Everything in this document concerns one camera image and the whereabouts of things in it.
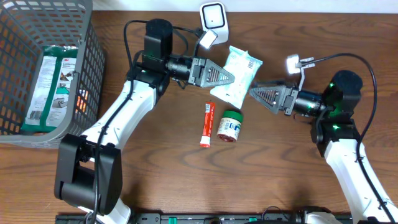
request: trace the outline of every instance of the robotic arm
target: robotic arm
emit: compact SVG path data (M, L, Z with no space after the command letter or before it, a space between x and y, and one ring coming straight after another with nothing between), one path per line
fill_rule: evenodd
M54 194L86 212L98 212L92 223L127 223L129 220L131 210L119 198L123 185L121 150L138 122L165 93L170 78L199 87L234 82L232 74L211 60L197 56L199 45L208 48L217 38L214 32L197 29L199 40L195 53L186 57L172 54L173 31L171 23L163 19L146 22L144 50L139 52L142 63L136 62L137 54L117 100L81 136L67 134L61 141ZM80 165L88 161L96 163L94 170Z
M302 89L305 69L314 67L316 62L339 56L358 58L368 66L374 80L376 99L376 79L372 68L365 59L353 54L337 54L318 60L300 60L298 55L289 56L287 70L290 74L300 73L300 83L289 85L273 81L263 83L265 86L257 84L250 90L250 95L275 114L283 111L290 116L296 111L302 116L313 117L312 141L336 174L348 201L353 223L394 223L394 220L398 220L398 209L376 177L361 143L372 121L376 102L371 119L361 135L351 119L354 108L361 99L362 79L354 72L342 70L335 74L322 94ZM330 214L314 212L306 215L305 222L335 223L336 220Z

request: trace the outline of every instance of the tabletop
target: tabletop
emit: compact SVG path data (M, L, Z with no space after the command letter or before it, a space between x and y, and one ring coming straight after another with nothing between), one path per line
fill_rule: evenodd
M129 64L123 42L131 19L163 18L175 26L201 27L198 12L96 11L92 23L108 53L99 115L118 97ZM390 198L398 202L398 15L228 13L229 40L200 50L223 66L228 47L248 50L264 63L256 80L286 78L285 59L325 57L352 52L366 58L378 83L374 122L364 139L371 164ZM132 24L132 54L143 49L145 27ZM195 37L184 34L193 49ZM184 44L174 38L174 52ZM336 58L306 70L304 88L323 91L339 70L363 79L355 109L358 130L373 103L369 72L359 61ZM205 102L216 103L215 126L232 106L210 95L210 89L170 82L166 94L134 130L123 150L121 198L137 211L164 213L258 213L270 205L292 210L318 205L348 212L337 178L311 142L310 126L291 116L274 115L246 96L239 139L223 142L213 132L211 147L199 146ZM53 223L55 215L81 213L53 196L57 150L0 147L0 223Z

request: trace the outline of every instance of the red and white box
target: red and white box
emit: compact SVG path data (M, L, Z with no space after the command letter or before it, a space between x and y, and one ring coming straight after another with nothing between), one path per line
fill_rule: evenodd
M216 109L215 103L206 102L205 126L203 127L203 134L200 140L201 147L210 147L211 129L213 128L215 109Z

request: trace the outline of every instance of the green connector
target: green connector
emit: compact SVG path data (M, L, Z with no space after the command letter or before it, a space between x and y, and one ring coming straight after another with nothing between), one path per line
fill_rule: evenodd
M169 218L169 224L177 224L177 218L175 218L175 217L170 217L170 218Z

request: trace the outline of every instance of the small bottle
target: small bottle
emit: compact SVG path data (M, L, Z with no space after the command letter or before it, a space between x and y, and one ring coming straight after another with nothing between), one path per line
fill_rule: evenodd
M241 113L226 110L221 119L217 136L226 142L235 142L238 140L242 122L243 115Z

